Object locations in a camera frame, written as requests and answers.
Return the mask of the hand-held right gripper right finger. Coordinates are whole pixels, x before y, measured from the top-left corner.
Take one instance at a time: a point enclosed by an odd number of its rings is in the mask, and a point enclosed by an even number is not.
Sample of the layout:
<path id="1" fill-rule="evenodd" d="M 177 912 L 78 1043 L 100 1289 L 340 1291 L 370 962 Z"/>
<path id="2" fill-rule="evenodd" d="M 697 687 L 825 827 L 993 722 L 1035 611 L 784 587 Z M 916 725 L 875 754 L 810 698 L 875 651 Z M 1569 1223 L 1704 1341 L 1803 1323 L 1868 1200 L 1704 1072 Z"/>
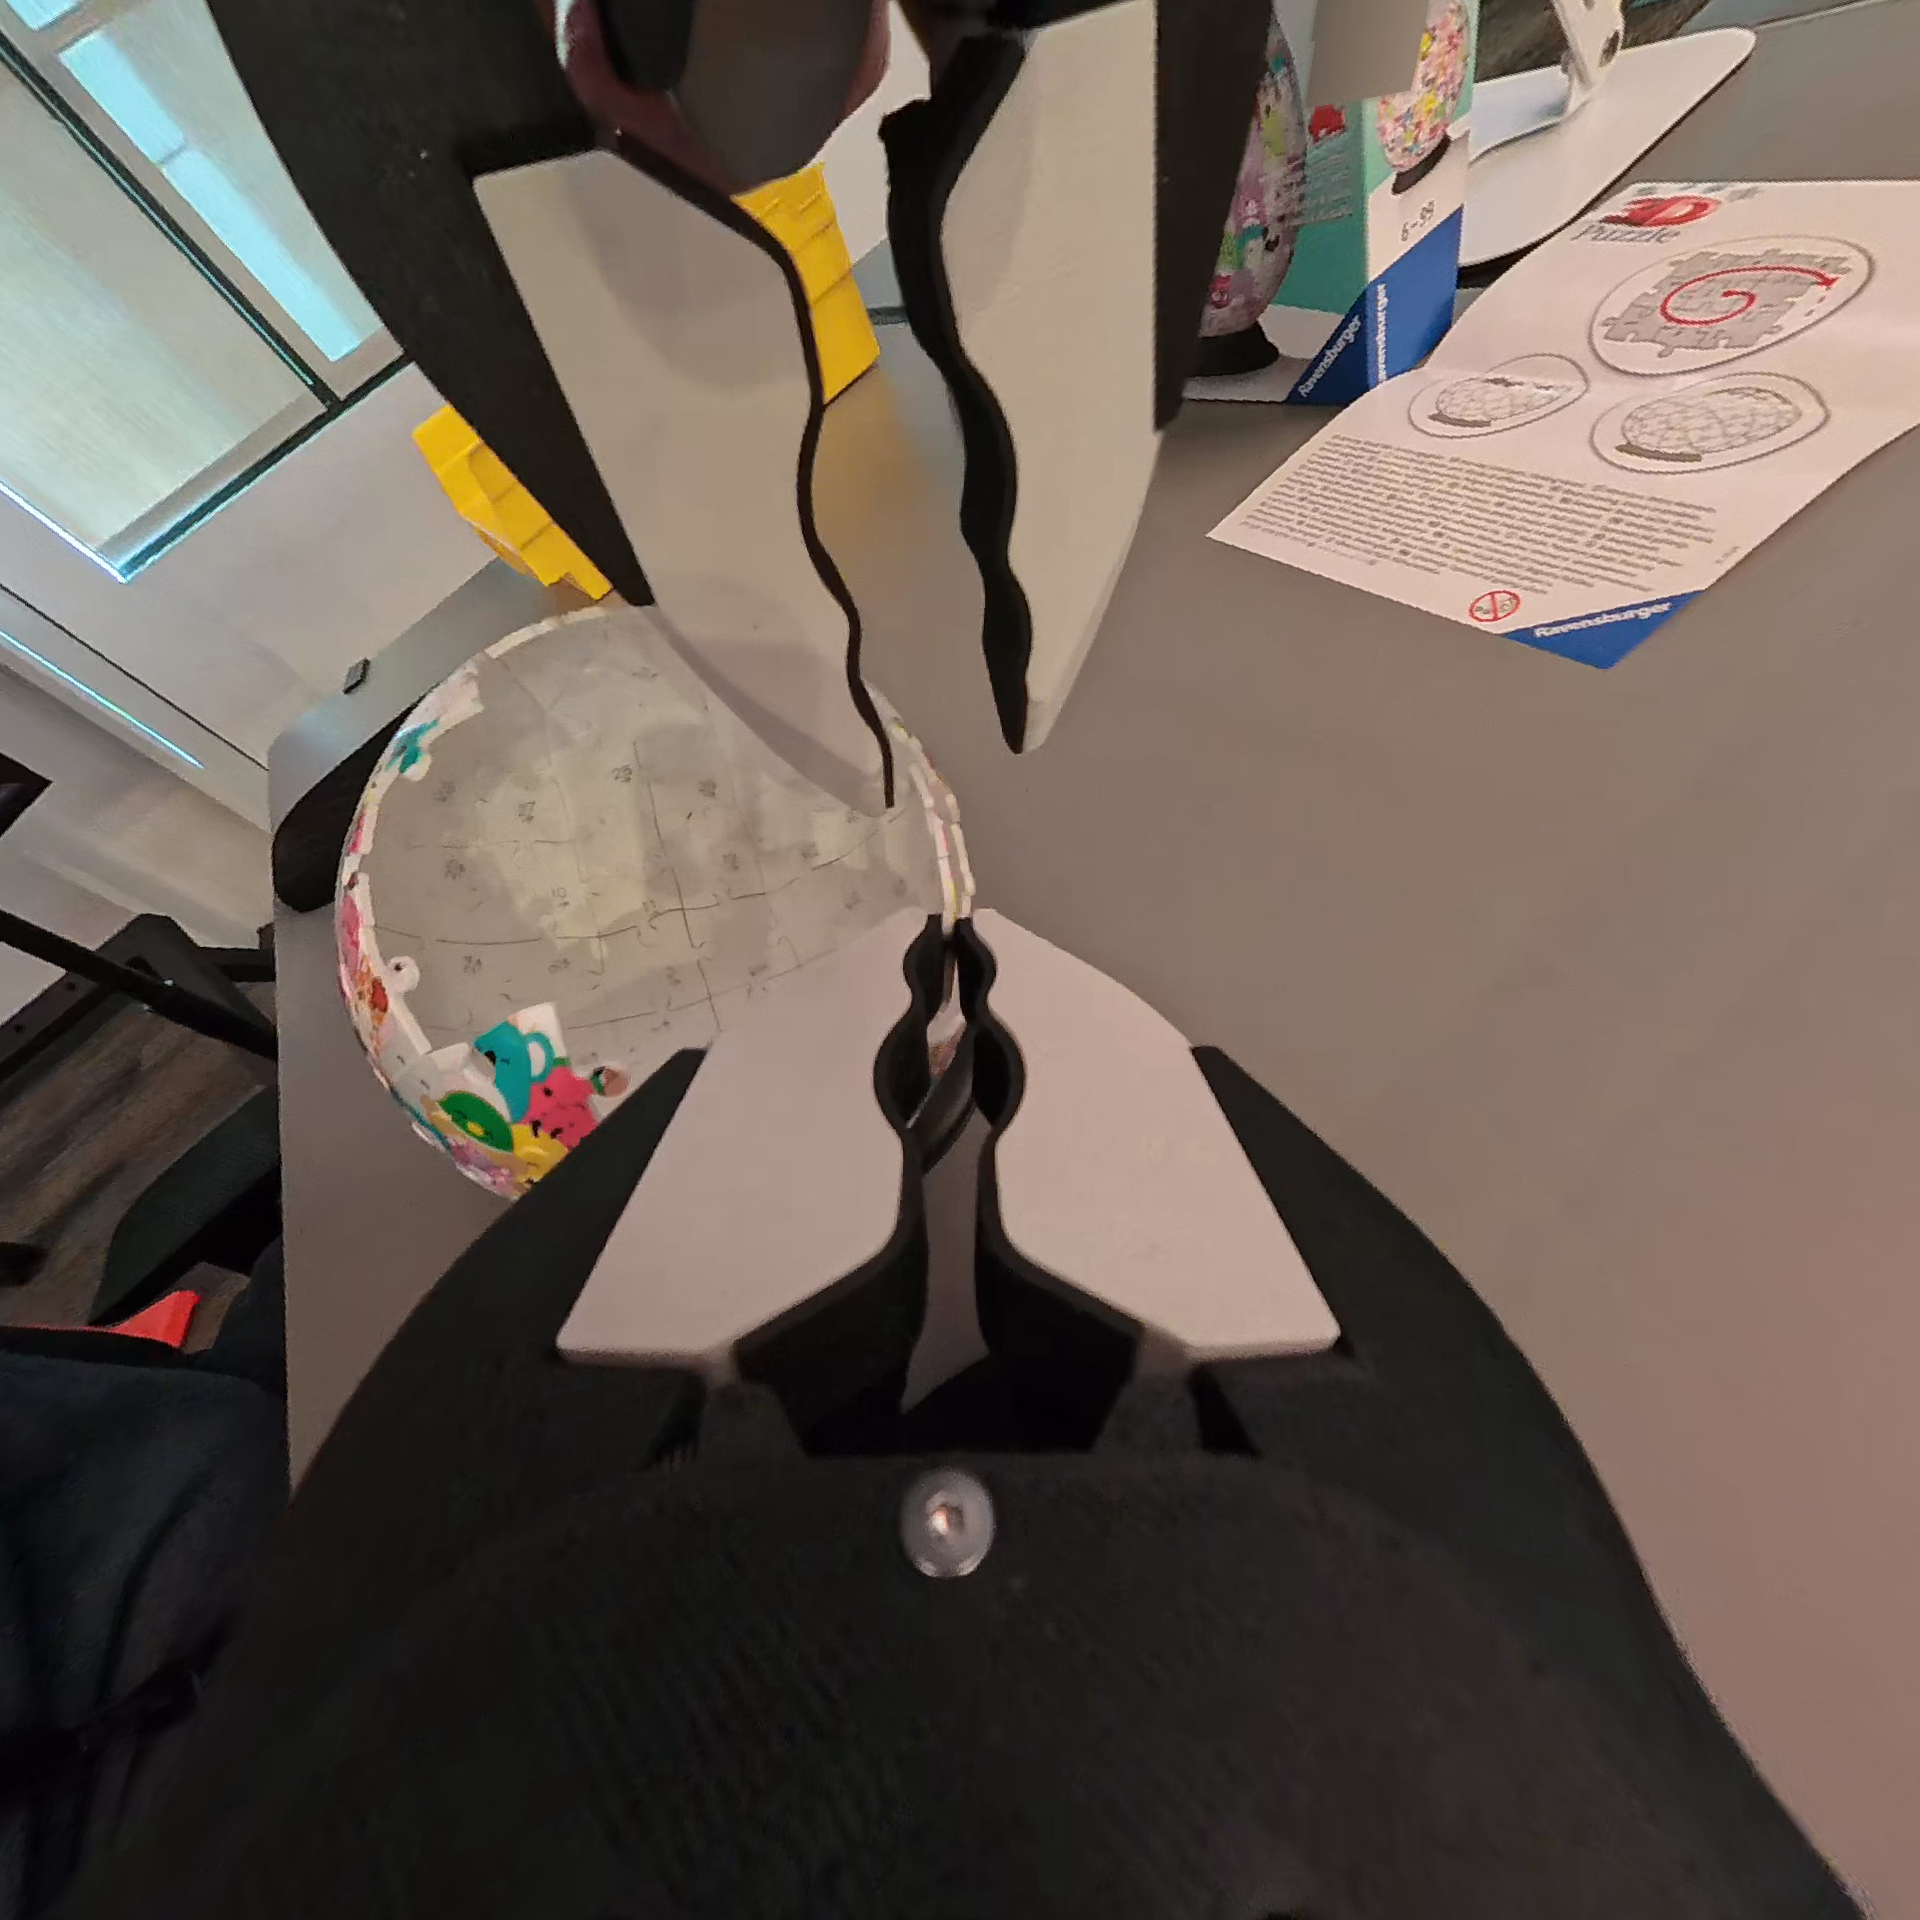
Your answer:
<path id="1" fill-rule="evenodd" d="M 977 912 L 952 936 L 977 1090 L 977 1318 L 1004 1363 L 1336 1349 L 1195 1043 L 1082 958 Z"/>

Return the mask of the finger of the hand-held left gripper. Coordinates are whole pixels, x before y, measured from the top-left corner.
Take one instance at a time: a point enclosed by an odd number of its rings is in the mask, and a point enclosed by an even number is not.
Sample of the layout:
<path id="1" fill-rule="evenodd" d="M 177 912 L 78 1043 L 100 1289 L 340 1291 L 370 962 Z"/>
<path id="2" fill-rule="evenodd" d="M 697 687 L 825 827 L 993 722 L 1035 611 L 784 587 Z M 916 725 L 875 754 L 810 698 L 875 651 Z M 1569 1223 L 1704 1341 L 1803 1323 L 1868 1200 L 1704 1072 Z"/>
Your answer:
<path id="1" fill-rule="evenodd" d="M 886 813 L 893 734 L 810 519 L 825 370 L 791 248 L 639 144 L 471 191 L 670 651 L 806 784 Z"/>
<path id="2" fill-rule="evenodd" d="M 1081 687 L 1160 461 L 1147 0 L 988 29 L 879 118 L 886 248 L 959 440 L 1008 754 Z"/>

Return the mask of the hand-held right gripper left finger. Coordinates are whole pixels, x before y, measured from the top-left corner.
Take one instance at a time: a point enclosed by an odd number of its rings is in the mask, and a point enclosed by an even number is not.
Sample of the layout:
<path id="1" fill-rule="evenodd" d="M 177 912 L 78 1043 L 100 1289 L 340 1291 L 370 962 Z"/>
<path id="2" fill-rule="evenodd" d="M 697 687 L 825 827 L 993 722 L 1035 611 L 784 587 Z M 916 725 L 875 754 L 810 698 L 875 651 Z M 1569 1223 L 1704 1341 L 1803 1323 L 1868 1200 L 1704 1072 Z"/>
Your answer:
<path id="1" fill-rule="evenodd" d="M 946 922 L 893 912 L 709 1043 L 562 1336 L 571 1363 L 738 1368 L 904 1207 Z"/>

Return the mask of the black ball stand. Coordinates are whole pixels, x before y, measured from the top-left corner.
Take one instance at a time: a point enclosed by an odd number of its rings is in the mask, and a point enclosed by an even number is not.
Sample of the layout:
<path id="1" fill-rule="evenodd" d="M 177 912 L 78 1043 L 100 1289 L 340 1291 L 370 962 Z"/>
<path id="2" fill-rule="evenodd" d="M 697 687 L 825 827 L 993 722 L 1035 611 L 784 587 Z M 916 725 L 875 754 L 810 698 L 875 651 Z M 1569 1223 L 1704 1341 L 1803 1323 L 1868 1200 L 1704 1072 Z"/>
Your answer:
<path id="1" fill-rule="evenodd" d="M 999 1081 L 988 1081 L 988 1090 L 977 1086 L 967 1064 L 952 1064 L 931 1090 L 920 1095 L 916 1117 L 911 1117 L 911 1144 L 916 1144 L 916 1165 L 920 1178 L 963 1144 L 963 1129 L 977 1117 L 999 1117 L 1004 1090 Z"/>

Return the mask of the colourful puzzle ball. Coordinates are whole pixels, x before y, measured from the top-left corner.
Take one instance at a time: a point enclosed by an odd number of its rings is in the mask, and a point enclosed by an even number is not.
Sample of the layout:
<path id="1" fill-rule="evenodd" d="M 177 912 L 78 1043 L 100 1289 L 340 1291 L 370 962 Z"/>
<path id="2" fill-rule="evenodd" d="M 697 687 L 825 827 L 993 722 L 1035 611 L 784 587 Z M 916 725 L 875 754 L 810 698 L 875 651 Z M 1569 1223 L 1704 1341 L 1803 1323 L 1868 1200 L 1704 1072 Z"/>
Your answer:
<path id="1" fill-rule="evenodd" d="M 335 869 L 335 993 L 410 1138 L 518 1200 L 660 1064 L 893 912 L 940 864 L 900 803 L 784 768 L 643 611 L 536 623 L 376 754 Z"/>

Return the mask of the joined puzzle pieces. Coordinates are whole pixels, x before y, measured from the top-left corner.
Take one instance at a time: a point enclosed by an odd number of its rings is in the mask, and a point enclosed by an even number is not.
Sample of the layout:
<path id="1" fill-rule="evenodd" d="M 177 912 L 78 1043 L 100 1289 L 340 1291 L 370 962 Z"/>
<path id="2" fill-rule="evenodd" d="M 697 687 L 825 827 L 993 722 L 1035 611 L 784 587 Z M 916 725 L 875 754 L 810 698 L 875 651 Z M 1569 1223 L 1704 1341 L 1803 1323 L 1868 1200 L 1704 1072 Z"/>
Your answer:
<path id="1" fill-rule="evenodd" d="M 900 734 L 904 734 L 904 769 L 920 792 L 920 824 L 931 838 L 940 922 L 952 936 L 959 922 L 977 916 L 977 861 L 963 840 L 963 813 L 959 813 L 952 784 L 931 769 L 926 749 L 911 732 L 900 732 Z M 959 958 L 946 958 L 946 997 L 926 1015 L 926 1072 L 931 1081 L 959 1064 L 963 1034 L 967 1034 L 967 1019 L 963 1019 L 963 993 L 959 993 Z"/>

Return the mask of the puzzle box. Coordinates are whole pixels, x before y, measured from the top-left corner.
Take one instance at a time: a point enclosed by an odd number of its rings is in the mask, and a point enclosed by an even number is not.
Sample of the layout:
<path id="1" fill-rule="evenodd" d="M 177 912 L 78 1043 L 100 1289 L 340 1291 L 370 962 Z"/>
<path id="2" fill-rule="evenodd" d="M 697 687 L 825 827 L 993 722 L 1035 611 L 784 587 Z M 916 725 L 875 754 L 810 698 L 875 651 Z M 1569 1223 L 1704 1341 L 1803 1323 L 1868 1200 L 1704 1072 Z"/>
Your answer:
<path id="1" fill-rule="evenodd" d="M 1268 8 L 1189 403 L 1347 408 L 1452 328 L 1479 8 Z"/>

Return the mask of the yellow plastic bin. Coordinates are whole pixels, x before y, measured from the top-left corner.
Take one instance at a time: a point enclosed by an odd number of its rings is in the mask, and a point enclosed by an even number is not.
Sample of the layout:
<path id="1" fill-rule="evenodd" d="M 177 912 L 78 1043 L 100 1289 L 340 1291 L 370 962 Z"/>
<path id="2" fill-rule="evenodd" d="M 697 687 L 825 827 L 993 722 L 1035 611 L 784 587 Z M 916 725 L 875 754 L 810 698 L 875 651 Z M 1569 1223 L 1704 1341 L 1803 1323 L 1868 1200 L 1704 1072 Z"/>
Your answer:
<path id="1" fill-rule="evenodd" d="M 846 397 L 875 362 L 875 317 L 851 282 L 851 248 L 835 219 L 825 161 L 738 198 L 792 260 L 825 403 Z M 615 587 L 582 539 L 509 476 L 509 466 L 451 413 L 417 425 L 417 454 L 474 539 L 542 587 L 604 606 Z"/>

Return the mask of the window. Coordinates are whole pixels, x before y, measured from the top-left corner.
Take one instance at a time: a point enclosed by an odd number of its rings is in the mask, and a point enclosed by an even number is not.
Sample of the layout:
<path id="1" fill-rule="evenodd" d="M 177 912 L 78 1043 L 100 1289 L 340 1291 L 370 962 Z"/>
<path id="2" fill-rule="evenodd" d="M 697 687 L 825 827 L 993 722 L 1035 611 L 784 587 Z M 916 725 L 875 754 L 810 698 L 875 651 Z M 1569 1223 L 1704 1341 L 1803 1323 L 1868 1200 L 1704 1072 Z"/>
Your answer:
<path id="1" fill-rule="evenodd" d="M 0 8 L 0 487 L 132 578 L 402 348 L 205 0 Z"/>

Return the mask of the instruction leaflet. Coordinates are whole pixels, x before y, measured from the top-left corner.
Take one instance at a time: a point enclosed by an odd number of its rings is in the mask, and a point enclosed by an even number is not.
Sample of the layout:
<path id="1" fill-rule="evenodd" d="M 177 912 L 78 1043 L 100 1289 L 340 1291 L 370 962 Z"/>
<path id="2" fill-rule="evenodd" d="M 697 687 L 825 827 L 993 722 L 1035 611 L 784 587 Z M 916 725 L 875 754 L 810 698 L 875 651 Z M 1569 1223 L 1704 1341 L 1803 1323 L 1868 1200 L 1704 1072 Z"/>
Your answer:
<path id="1" fill-rule="evenodd" d="M 1616 666 L 1920 425 L 1920 182 L 1640 182 L 1214 539 Z"/>

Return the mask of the black wrist rest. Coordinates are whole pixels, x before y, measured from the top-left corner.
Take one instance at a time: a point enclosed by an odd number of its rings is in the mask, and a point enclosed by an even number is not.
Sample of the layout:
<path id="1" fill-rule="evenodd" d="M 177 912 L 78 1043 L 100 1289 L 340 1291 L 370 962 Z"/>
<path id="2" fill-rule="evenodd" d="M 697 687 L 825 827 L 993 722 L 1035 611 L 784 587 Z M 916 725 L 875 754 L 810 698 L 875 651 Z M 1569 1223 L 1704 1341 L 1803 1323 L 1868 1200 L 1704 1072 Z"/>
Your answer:
<path id="1" fill-rule="evenodd" d="M 285 912 L 306 916 L 335 900 L 335 869 L 340 869 L 368 784 L 370 784 L 368 768 L 335 768 L 270 827 L 270 900 Z"/>

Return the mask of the office chair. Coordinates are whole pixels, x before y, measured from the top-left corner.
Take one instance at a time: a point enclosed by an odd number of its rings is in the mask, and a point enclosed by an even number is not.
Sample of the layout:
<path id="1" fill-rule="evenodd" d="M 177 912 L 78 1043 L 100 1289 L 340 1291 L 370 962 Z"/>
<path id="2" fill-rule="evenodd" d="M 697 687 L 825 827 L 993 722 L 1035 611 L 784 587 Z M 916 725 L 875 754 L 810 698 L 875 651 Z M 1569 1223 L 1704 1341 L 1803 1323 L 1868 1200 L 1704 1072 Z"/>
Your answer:
<path id="1" fill-rule="evenodd" d="M 285 1230 L 277 1090 L 256 1090 L 119 1211 L 88 1323 L 119 1323 L 198 1263 L 252 1276 Z"/>

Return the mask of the white tablet stand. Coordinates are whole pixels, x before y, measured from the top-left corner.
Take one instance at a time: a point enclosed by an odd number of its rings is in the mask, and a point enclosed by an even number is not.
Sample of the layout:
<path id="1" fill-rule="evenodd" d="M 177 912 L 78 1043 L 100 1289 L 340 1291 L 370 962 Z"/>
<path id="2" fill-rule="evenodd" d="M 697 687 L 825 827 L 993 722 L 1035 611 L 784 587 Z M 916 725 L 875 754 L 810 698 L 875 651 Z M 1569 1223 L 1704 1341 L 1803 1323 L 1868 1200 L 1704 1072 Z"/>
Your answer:
<path id="1" fill-rule="evenodd" d="M 1757 50 L 1757 29 L 1626 45 L 1616 0 L 1553 0 L 1550 9 L 1553 61 L 1475 84 L 1460 275 L 1566 234 Z"/>

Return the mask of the black sign easel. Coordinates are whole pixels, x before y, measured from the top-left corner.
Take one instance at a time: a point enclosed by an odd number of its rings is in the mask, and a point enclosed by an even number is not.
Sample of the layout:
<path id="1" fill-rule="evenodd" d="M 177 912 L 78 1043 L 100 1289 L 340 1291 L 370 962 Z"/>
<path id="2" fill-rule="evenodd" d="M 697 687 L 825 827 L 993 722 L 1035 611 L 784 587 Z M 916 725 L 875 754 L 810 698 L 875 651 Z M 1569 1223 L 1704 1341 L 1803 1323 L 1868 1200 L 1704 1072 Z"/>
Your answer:
<path id="1" fill-rule="evenodd" d="M 125 958 L 103 958 L 100 944 L 79 944 L 79 942 L 65 942 L 16 912 L 0 912 L 0 944 L 8 949 L 22 949 L 37 962 L 50 962 L 78 978 L 88 978 L 90 993 L 112 993 L 112 997 L 125 997 L 141 1009 L 148 1009 L 159 1019 L 177 1026 L 177 1034 L 198 1034 L 198 1038 L 214 1038 L 214 1043 L 231 1043 L 256 1064 L 277 1064 L 277 1034 L 270 1019 L 231 986 L 225 966 L 206 962 L 206 949 L 198 942 L 172 942 L 160 944 L 160 958 L 177 958 L 192 949 L 192 962 L 205 976 L 214 976 L 225 986 L 225 997 L 206 997 L 198 993 L 192 978 L 172 978 L 172 976 L 159 976 L 148 966 L 148 944 L 141 949 L 141 962 Z"/>

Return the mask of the person's dark clothing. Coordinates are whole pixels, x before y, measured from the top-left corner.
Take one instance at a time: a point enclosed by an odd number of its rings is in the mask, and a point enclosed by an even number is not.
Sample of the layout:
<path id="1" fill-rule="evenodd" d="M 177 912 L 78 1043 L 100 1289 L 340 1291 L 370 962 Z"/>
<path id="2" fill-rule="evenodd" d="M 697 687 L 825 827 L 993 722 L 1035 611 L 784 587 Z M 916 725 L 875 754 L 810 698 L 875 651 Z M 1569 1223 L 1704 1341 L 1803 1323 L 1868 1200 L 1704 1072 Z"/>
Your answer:
<path id="1" fill-rule="evenodd" d="M 8 1329 L 0 1914 L 50 1914 L 141 1832 L 292 1502 L 285 1244 L 205 1349 Z"/>

